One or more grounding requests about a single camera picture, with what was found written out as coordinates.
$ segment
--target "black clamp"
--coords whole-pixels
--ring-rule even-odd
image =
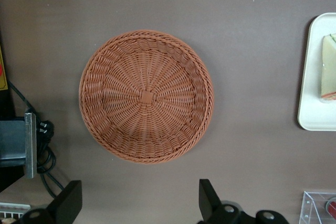
[[[198,224],[289,224],[278,212],[258,211],[256,217],[247,215],[237,204],[222,204],[208,179],[199,181],[199,205],[203,221]]]

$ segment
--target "clear plastic container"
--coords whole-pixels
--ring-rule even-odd
[[[325,208],[327,202],[334,197],[336,197],[336,193],[305,191],[299,224],[336,224],[336,220]]]

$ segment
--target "yellow object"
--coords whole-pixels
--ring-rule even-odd
[[[4,68],[4,60],[2,58],[1,47],[0,47],[0,91],[8,89],[8,84],[6,80],[6,73]]]
[[[336,34],[323,38],[321,97],[336,100]]]

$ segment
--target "woven pattern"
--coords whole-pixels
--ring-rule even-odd
[[[181,40],[122,34],[100,47],[79,88],[83,120],[114,155],[154,164],[190,150],[208,127],[214,94],[206,67]]]

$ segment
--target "metal bracket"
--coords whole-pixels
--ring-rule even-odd
[[[26,166],[27,178],[37,173],[36,117],[0,121],[0,167]]]

